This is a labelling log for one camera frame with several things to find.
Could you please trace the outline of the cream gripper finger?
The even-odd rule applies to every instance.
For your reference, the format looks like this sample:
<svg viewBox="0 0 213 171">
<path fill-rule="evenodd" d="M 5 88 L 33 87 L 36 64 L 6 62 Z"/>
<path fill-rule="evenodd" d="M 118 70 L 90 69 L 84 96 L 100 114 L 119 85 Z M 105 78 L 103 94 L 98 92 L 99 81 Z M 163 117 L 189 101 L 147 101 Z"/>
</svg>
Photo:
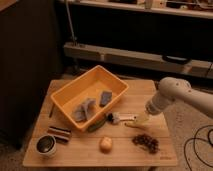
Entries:
<svg viewBox="0 0 213 171">
<path fill-rule="evenodd" d="M 135 123 L 137 125 L 142 125 L 144 122 L 149 120 L 149 114 L 144 111 L 136 116 Z"/>
</svg>

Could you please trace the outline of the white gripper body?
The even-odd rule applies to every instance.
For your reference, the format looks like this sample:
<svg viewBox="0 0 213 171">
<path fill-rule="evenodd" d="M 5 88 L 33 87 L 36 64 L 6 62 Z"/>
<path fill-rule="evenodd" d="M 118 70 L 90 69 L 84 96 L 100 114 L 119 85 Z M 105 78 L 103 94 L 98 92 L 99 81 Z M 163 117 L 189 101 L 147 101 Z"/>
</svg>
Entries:
<svg viewBox="0 0 213 171">
<path fill-rule="evenodd" d="M 146 111 L 151 115 L 160 114 L 169 105 L 169 101 L 160 93 L 156 93 L 145 105 Z"/>
</svg>

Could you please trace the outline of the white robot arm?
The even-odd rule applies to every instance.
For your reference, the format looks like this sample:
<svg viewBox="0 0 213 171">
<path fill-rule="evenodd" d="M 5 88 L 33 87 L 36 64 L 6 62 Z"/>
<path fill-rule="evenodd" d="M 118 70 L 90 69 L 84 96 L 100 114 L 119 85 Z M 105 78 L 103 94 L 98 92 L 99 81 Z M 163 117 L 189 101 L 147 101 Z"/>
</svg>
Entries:
<svg viewBox="0 0 213 171">
<path fill-rule="evenodd" d="M 195 90 L 185 79 L 165 77 L 160 80 L 158 90 L 145 105 L 145 116 L 139 114 L 135 124 L 141 126 L 149 115 L 158 115 L 176 100 L 183 101 L 213 120 L 213 94 Z"/>
</svg>

